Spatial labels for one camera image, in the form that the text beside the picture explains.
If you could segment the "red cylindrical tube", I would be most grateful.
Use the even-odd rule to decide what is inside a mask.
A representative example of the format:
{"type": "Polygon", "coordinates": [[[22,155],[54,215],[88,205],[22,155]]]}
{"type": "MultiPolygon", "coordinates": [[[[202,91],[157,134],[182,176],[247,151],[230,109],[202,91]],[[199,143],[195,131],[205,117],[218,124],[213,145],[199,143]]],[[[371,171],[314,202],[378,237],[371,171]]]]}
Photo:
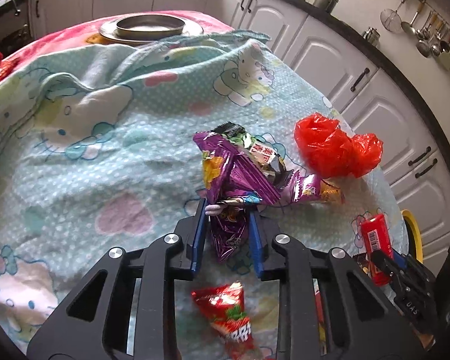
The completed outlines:
{"type": "Polygon", "coordinates": [[[371,255],[373,252],[379,250],[384,252],[389,258],[393,257],[393,248],[389,238],[385,215],[377,214],[370,217],[369,219],[366,219],[359,228],[367,251],[370,277],[375,285],[382,287],[389,283],[390,277],[376,267],[371,260],[371,255]]]}

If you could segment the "purple snack wrapper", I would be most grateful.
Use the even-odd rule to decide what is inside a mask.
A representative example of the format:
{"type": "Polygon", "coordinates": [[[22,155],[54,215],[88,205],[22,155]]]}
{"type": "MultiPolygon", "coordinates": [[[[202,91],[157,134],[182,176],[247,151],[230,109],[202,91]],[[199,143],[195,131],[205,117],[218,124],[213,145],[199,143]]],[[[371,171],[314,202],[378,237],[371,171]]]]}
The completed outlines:
{"type": "Polygon", "coordinates": [[[340,187],[302,169],[288,168],[286,162],[292,178],[278,190],[244,149],[218,133],[199,132],[193,141],[202,154],[205,214],[210,217],[212,245],[220,262],[235,254],[248,238],[248,208],[345,201],[340,187]]]}

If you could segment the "red plastic bag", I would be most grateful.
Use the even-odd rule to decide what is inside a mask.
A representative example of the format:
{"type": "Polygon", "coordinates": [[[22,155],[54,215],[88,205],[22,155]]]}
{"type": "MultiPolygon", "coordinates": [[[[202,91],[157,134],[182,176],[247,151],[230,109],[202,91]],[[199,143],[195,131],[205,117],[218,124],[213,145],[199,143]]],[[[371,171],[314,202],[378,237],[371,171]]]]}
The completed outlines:
{"type": "Polygon", "coordinates": [[[379,165],[384,145],[373,133],[348,136],[337,119],[320,113],[296,122],[294,140],[307,165],[323,178],[368,174],[379,165]]]}

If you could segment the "yellow red snack box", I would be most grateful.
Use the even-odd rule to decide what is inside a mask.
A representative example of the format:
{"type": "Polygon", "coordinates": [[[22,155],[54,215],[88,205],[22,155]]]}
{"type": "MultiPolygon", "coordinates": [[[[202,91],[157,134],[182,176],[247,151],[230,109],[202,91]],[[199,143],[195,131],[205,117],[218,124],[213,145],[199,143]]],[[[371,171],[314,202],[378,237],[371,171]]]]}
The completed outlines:
{"type": "Polygon", "coordinates": [[[322,297],[320,294],[319,281],[313,279],[314,283],[314,301],[315,308],[318,319],[318,330],[319,330],[319,342],[320,342],[320,351],[322,355],[325,355],[328,352],[327,349],[327,334],[326,334],[326,326],[324,322],[323,316],[323,305],[322,305],[322,297]]]}

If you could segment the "yellow rimmed trash bin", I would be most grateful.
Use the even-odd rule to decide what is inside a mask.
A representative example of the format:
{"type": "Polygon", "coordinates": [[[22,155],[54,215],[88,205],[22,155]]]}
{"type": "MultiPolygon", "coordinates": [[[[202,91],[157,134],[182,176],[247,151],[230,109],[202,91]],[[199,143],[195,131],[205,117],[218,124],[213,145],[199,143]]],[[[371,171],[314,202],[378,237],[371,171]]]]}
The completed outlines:
{"type": "Polygon", "coordinates": [[[420,263],[424,262],[424,251],[421,232],[416,217],[409,210],[401,211],[402,218],[406,225],[408,236],[408,254],[414,257],[420,263]]]}

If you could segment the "white lower kitchen cabinets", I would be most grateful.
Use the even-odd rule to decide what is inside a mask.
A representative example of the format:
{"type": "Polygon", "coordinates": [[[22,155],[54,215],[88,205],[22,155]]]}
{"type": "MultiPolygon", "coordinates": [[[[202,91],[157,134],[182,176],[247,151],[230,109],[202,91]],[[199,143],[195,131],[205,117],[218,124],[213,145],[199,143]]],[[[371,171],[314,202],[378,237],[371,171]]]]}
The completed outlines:
{"type": "Polygon", "coordinates": [[[450,246],[450,143],[409,80],[354,29],[305,0],[28,0],[35,38],[137,11],[199,11],[266,33],[270,47],[359,133],[385,144],[382,169],[400,207],[418,221],[425,265],[450,246]]]}

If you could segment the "brown chocolate bar wrapper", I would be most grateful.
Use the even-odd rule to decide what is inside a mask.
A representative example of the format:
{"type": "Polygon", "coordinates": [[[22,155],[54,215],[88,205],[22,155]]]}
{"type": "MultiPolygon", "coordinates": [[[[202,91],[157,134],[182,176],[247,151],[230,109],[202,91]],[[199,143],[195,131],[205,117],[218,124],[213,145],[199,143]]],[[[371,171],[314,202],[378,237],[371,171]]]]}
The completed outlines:
{"type": "Polygon", "coordinates": [[[359,265],[366,275],[371,277],[371,264],[366,253],[359,253],[353,256],[353,261],[359,265]]]}

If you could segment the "red strawberry snack wrapper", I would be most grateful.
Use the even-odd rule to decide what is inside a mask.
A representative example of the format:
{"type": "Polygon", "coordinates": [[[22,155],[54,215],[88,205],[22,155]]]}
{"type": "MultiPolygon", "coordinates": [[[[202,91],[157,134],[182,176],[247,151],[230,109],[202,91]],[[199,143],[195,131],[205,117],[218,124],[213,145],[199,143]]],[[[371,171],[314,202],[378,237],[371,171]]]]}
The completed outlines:
{"type": "Polygon", "coordinates": [[[241,282],[191,292],[192,299],[209,325],[223,340],[230,359],[252,359],[256,349],[250,317],[245,310],[241,282]]]}

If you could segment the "black green snack wrapper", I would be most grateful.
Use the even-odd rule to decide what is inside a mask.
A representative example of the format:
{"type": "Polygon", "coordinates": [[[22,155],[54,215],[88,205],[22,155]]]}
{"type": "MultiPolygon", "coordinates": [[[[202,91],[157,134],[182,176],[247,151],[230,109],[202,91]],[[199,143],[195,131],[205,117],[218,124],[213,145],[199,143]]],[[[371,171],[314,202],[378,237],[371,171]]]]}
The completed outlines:
{"type": "Polygon", "coordinates": [[[212,132],[226,137],[233,144],[244,149],[262,174],[278,190],[284,189],[291,180],[293,171],[286,167],[283,146],[272,145],[263,137],[253,136],[243,126],[232,122],[218,125],[212,132]]]}

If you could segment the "hello kitty light blue blanket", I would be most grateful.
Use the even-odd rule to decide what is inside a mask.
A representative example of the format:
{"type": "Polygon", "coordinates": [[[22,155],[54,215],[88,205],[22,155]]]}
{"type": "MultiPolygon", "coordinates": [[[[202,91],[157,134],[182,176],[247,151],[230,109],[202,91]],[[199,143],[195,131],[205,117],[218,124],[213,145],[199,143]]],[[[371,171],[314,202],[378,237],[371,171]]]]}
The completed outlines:
{"type": "Polygon", "coordinates": [[[84,46],[28,63],[0,83],[0,359],[230,359],[191,292],[241,282],[252,359],[414,359],[421,346],[387,292],[353,261],[367,209],[393,246],[405,226],[378,165],[323,178],[300,155],[295,124],[338,111],[259,33],[175,36],[143,48],[84,46]],[[206,190],[193,136],[232,122],[287,167],[340,187],[343,203],[257,211],[218,261],[210,217],[201,268],[188,239],[206,190]],[[313,279],[327,334],[320,351],[313,279]]]}

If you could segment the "hanging green spatula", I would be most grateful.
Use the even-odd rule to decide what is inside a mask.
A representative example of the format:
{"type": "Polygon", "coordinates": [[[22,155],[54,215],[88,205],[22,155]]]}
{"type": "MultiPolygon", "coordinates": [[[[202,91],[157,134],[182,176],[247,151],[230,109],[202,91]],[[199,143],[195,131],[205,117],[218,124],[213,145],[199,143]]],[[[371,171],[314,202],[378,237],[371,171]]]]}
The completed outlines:
{"type": "Polygon", "coordinates": [[[441,53],[438,57],[438,61],[441,66],[446,69],[448,72],[450,71],[450,40],[449,41],[441,41],[440,43],[441,53]]]}

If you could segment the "round steel pan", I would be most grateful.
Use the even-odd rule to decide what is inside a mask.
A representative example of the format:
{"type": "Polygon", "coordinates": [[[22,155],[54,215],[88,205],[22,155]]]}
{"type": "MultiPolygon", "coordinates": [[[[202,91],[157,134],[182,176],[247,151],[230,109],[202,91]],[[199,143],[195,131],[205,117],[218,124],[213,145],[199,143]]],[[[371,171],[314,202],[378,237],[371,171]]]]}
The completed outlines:
{"type": "Polygon", "coordinates": [[[200,24],[167,14],[139,14],[119,17],[101,25],[99,34],[109,41],[141,46],[172,36],[198,36],[204,33],[200,24]]]}

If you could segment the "pink blanket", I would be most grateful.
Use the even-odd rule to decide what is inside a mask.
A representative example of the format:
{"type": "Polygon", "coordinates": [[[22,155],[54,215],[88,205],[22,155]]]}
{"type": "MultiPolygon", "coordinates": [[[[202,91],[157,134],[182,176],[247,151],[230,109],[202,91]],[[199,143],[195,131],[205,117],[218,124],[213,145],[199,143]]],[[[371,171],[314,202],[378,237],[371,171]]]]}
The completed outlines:
{"type": "MultiPolygon", "coordinates": [[[[188,19],[194,21],[201,25],[204,33],[226,33],[234,30],[233,27],[219,19],[195,10],[159,10],[157,14],[178,16],[183,20],[188,19]]],[[[109,20],[121,19],[122,17],[124,15],[94,19],[55,33],[50,33],[36,41],[32,41],[32,43],[1,60],[0,81],[40,55],[84,47],[89,44],[111,44],[111,41],[106,41],[102,35],[99,35],[99,28],[109,20]]]]}

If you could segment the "small steel teapot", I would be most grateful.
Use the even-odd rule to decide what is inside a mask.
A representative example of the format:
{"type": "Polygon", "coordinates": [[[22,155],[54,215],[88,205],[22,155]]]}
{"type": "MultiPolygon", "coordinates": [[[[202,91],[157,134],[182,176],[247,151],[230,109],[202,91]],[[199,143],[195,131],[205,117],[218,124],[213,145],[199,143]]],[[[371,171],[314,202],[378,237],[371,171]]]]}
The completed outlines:
{"type": "Polygon", "coordinates": [[[380,43],[380,33],[376,28],[369,27],[362,33],[362,38],[365,39],[374,47],[378,47],[380,43]]]}

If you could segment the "hanging steel ladle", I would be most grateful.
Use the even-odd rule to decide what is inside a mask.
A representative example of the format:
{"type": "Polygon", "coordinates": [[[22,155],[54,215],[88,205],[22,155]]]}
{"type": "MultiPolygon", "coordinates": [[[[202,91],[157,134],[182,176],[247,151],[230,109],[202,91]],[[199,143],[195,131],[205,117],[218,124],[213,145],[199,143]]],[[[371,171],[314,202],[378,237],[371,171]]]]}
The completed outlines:
{"type": "Polygon", "coordinates": [[[404,31],[405,34],[409,36],[415,36],[416,35],[416,28],[415,23],[418,19],[419,15],[421,14],[422,10],[424,9],[426,0],[419,0],[418,7],[416,8],[416,11],[411,19],[410,22],[402,21],[401,22],[401,29],[404,31]]]}

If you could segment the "dark metal pot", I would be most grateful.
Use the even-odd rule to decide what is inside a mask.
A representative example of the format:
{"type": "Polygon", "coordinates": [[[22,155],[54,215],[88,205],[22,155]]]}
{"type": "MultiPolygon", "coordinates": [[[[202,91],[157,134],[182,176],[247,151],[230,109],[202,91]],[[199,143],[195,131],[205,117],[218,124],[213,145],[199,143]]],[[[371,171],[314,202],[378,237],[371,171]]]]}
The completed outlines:
{"type": "Polygon", "coordinates": [[[314,0],[313,6],[331,14],[339,0],[314,0]]]}

